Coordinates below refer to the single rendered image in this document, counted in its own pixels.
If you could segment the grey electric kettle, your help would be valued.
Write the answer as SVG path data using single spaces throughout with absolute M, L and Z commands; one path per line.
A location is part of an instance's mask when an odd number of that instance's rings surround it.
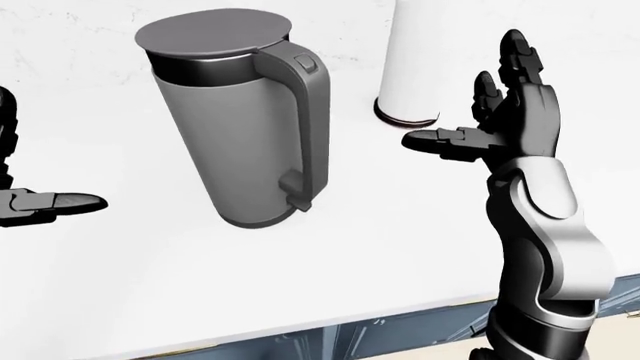
M 259 229 L 306 212 L 329 179 L 330 75 L 290 20 L 181 14 L 135 35 L 218 214 Z

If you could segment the white cylinder container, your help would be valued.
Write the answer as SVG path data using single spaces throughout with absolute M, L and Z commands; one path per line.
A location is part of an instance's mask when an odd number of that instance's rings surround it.
M 395 0 L 375 115 L 397 128 L 433 125 L 460 81 L 495 59 L 504 0 Z

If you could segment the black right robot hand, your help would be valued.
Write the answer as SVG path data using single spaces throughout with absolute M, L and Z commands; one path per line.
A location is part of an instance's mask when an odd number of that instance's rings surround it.
M 474 80 L 471 106 L 474 128 L 410 131 L 401 140 L 407 149 L 449 161 L 484 161 L 492 172 L 515 158 L 553 158 L 560 134 L 559 103 L 552 86 L 540 77 L 541 59 L 523 33 L 511 29 L 500 41 L 501 92 L 487 71 Z

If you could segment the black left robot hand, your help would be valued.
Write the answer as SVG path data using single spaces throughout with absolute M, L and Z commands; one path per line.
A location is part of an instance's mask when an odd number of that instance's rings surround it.
M 98 212 L 108 207 L 107 200 L 93 194 L 38 193 L 13 188 L 6 159 L 15 152 L 17 101 L 12 92 L 0 86 L 0 227 L 50 224 L 60 216 Z

